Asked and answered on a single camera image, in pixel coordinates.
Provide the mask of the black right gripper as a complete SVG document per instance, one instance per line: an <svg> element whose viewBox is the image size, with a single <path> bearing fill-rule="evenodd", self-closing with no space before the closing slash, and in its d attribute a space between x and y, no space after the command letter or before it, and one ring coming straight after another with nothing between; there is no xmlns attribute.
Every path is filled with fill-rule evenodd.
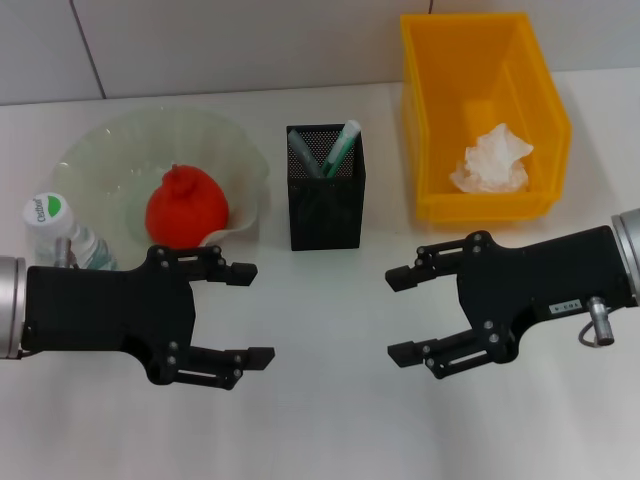
<svg viewBox="0 0 640 480"><path fill-rule="evenodd" d="M521 247L498 245L486 231L420 246L412 266L387 270L394 292L457 275L470 330L387 347L400 367L424 364L436 379L518 356L524 333L538 323L588 311L597 297L617 310L631 305L631 286L610 227L600 226Z"/></svg>

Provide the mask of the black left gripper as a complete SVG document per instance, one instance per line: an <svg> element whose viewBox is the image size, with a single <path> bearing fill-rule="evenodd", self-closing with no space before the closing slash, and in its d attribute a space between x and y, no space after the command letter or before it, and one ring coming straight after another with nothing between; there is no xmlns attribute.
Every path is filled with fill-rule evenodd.
<svg viewBox="0 0 640 480"><path fill-rule="evenodd" d="M154 246L137 268L102 271L36 267L27 271L23 348L28 352L123 352L155 385L173 382L230 391L246 371L263 371L272 347L190 347L195 305L189 282L248 287L252 263L228 263L218 245Z"/></svg>

